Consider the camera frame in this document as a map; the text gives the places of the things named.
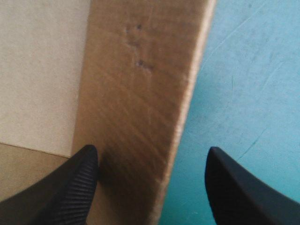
cardboard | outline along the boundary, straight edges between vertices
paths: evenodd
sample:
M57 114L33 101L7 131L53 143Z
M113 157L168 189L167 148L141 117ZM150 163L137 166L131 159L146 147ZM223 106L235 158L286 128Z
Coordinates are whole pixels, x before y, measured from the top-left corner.
M90 0L0 3L0 143L70 156Z
M67 158L0 144L0 201L23 191Z
M119 217L108 224L158 222L214 4L91 3L73 152L99 150L94 202L106 208L105 196Z
M0 8L9 8L0 142L64 156L72 141L73 154L94 144L100 180L88 224L157 224L215 0L92 0L85 48L89 1L26 3ZM9 146L1 154L2 198L66 160Z

brown cardboard panel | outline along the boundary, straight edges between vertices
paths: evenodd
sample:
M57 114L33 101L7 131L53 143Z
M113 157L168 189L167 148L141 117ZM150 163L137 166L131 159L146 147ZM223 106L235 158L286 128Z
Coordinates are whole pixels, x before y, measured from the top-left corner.
M0 201L36 183L67 158L0 144Z
M70 156L90 0L0 1L0 142Z
M90 224L157 223L214 5L92 1L73 139L100 153Z

blue-green floor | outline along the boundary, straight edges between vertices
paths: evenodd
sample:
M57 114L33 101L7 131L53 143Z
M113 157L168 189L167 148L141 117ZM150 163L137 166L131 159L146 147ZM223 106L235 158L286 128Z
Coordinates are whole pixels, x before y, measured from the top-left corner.
M210 146L300 201L300 1L218 1L160 225L214 224Z

white cardboard wall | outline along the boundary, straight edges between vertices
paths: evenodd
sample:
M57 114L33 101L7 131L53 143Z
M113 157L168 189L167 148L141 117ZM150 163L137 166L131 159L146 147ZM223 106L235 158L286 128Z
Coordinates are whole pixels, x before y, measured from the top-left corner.
M90 0L0 0L0 143L70 156Z

scratch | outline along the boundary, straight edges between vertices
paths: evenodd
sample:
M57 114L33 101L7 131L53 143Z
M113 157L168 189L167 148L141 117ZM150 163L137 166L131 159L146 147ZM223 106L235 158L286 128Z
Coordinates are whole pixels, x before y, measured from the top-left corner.
M238 158L237 161L239 161L241 158L243 158L249 151L250 149L252 149L256 143L259 141L259 139L262 137L263 133L266 131L267 128L265 128L261 133L260 135L254 140L254 142L252 142L252 144L250 145L249 148L247 148L247 150Z
M245 19L243 22L241 22L236 28L233 29L215 48L212 50L211 54L207 57L205 62L203 62L201 70L204 69L206 63L208 60L215 54L215 52L227 41L239 28L241 28L246 22L252 19L253 16L255 16L259 10L261 10L265 5L267 4L267 1L265 1L260 7L258 7L247 19Z
M233 100L233 93L234 93L234 78L233 75L231 75L231 101Z
M276 71L278 71L283 65L283 62L281 62L278 67L276 67L267 77L267 79L264 81L263 85L262 85L262 90L261 92L265 89L265 87L267 86L267 84L269 83L270 79L273 77L273 75L275 74Z

